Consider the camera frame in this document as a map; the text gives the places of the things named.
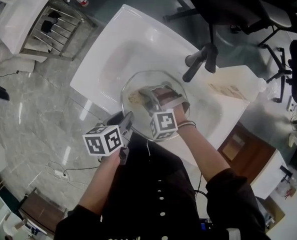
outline black shirt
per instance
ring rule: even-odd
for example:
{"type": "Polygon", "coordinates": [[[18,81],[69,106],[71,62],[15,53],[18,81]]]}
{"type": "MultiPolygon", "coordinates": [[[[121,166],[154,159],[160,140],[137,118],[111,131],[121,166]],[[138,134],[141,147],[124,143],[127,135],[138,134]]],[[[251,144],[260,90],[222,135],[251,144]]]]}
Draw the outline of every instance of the black shirt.
{"type": "Polygon", "coordinates": [[[117,169],[101,217],[77,205],[56,228],[55,240],[269,239],[251,186],[226,169],[206,185],[214,227],[201,228],[195,192],[182,161],[133,134],[126,165],[117,169]]]}

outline office chair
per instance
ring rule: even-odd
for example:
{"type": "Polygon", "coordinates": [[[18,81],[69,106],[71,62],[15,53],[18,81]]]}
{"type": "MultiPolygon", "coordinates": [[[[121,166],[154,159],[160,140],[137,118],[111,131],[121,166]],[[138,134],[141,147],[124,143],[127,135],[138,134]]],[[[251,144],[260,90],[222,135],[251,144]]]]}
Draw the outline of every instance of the office chair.
{"type": "Polygon", "coordinates": [[[286,82],[287,84],[291,85],[292,97],[294,101],[297,103],[297,40],[293,40],[289,46],[291,59],[288,60],[288,65],[290,69],[286,69],[285,51],[283,48],[280,47],[277,49],[279,52],[282,53],[281,61],[278,59],[278,57],[269,45],[264,44],[263,48],[268,49],[269,53],[272,55],[278,67],[277,74],[272,76],[266,82],[269,83],[273,79],[281,79],[280,97],[274,98],[273,101],[276,103],[281,103],[283,101],[284,87],[286,82]]]}
{"type": "Polygon", "coordinates": [[[201,14],[209,25],[210,40],[214,42],[214,25],[239,26],[249,35],[250,33],[274,26],[273,32],[258,44],[263,44],[280,30],[297,33],[297,17],[264,0],[191,0],[194,9],[183,0],[177,0],[185,11],[164,16],[169,22],[178,18],[201,14]]]}

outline sink basin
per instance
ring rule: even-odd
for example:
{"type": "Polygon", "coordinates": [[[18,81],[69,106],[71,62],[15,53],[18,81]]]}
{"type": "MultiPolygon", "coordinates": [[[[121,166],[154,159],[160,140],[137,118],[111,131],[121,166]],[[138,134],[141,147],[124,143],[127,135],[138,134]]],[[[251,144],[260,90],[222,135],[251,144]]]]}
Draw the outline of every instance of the sink basin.
{"type": "MultiPolygon", "coordinates": [[[[204,85],[211,73],[201,66],[190,83],[185,58],[198,49],[167,26],[123,5],[96,39],[70,85],[90,101],[114,114],[121,111],[121,90],[137,72],[165,71],[177,79],[190,102],[190,120],[217,149],[248,106],[242,100],[215,94],[204,85]]],[[[196,165],[181,139],[159,145],[196,165]]]]}

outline metal rack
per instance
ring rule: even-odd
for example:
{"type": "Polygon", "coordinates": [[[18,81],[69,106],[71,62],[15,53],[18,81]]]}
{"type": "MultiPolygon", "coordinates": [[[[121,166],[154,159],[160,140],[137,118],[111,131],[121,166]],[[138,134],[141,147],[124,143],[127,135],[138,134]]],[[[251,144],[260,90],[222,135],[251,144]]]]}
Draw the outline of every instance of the metal rack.
{"type": "Polygon", "coordinates": [[[76,32],[82,24],[89,24],[92,28],[97,25],[80,10],[69,5],[65,0],[49,0],[32,25],[20,54],[43,56],[47,58],[73,61],[72,57],[64,56],[76,32]],[[51,12],[57,12],[61,17],[50,18],[51,12]],[[44,21],[54,21],[50,33],[41,30],[44,21]],[[30,38],[36,39],[49,47],[49,52],[25,48],[30,38]]]}

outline bracelet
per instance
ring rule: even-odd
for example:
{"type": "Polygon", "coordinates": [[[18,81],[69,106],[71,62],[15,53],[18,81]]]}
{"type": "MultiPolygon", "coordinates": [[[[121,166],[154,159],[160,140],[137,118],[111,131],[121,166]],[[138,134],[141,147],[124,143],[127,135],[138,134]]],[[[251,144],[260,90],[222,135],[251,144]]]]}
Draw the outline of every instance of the bracelet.
{"type": "Polygon", "coordinates": [[[195,122],[187,120],[187,121],[182,121],[180,124],[178,124],[177,129],[180,129],[183,126],[189,126],[189,125],[194,126],[195,128],[197,127],[197,124],[195,122]]]}

